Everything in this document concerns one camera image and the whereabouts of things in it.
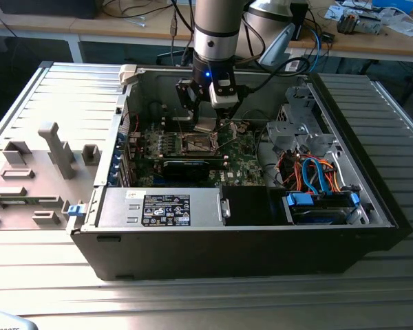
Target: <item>motherboard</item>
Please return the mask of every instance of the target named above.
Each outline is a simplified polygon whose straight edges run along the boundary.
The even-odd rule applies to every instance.
[[[130,186],[264,185],[248,123],[228,121],[208,133],[167,126],[151,124],[130,133]]]

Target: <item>power supply label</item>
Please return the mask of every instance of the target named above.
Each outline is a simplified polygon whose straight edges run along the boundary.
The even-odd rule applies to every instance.
[[[145,195],[142,225],[191,225],[190,195]]]

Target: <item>circuit board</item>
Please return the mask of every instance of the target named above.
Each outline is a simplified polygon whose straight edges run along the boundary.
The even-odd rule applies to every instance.
[[[263,173],[255,156],[253,133],[237,131],[233,122],[213,133],[163,131],[154,126],[137,133],[131,153],[132,186],[215,187],[263,186]],[[204,162],[211,166],[206,180],[168,180],[162,173],[166,161]]]

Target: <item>floor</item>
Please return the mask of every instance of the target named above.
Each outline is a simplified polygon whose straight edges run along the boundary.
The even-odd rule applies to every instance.
[[[63,41],[40,42],[34,39],[7,38],[6,45],[8,51],[0,52],[0,119],[41,61],[72,61],[67,44]],[[156,56],[168,51],[169,48],[165,46],[84,43],[85,57],[89,63],[154,65]],[[357,74],[364,63],[364,60],[343,59],[338,72]],[[169,65],[169,58],[164,59],[162,64]],[[411,63],[381,61],[369,68],[368,75],[381,81],[393,97],[398,99],[412,74],[410,66]],[[330,71],[327,65],[319,65],[318,68]],[[413,95],[404,108],[413,119]]]

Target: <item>blue latch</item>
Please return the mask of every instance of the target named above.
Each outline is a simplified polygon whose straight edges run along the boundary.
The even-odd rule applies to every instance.
[[[304,192],[293,192],[286,197],[289,206],[314,205],[312,196]]]
[[[355,192],[352,192],[352,193],[350,194],[350,198],[351,198],[351,200],[353,201],[353,204],[355,204],[355,206],[358,206],[358,205],[359,205],[359,197],[358,197],[358,195],[357,195]]]
[[[87,204],[71,205],[67,210],[67,215],[70,217],[84,217],[87,212]]]

